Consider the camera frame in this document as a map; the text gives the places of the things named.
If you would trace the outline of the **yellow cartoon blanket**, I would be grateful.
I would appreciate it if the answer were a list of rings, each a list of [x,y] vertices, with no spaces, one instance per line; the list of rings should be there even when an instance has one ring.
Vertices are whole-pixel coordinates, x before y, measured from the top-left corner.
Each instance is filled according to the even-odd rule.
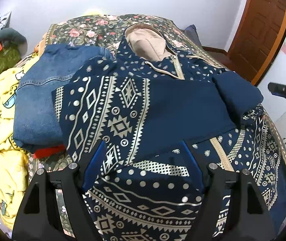
[[[13,138],[16,90],[25,73],[38,61],[29,56],[0,74],[0,218],[9,229],[28,186],[28,155]]]

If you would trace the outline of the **grey purple backpack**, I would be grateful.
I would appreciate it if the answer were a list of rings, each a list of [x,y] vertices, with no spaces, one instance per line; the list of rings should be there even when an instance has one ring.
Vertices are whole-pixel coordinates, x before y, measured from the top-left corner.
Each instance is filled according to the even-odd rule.
[[[197,33],[196,26],[194,24],[189,25],[188,27],[186,27],[184,29],[184,33],[194,44],[196,44],[197,46],[202,47],[202,44],[201,44],[201,42],[199,40],[199,36],[198,36],[198,33]]]

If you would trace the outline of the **blue denim jeans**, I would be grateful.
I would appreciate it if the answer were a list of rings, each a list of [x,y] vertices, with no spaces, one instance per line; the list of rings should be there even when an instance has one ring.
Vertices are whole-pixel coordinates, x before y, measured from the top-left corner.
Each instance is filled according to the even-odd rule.
[[[99,46],[46,46],[16,90],[13,138],[18,147],[34,153],[63,143],[52,91],[69,83],[76,71],[97,56],[113,58],[107,48]]]

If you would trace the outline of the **wooden door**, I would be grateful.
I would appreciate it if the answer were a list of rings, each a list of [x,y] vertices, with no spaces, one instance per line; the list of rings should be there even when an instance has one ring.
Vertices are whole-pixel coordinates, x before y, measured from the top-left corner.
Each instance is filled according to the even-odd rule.
[[[246,0],[228,51],[241,77],[258,85],[286,36],[286,0]]]

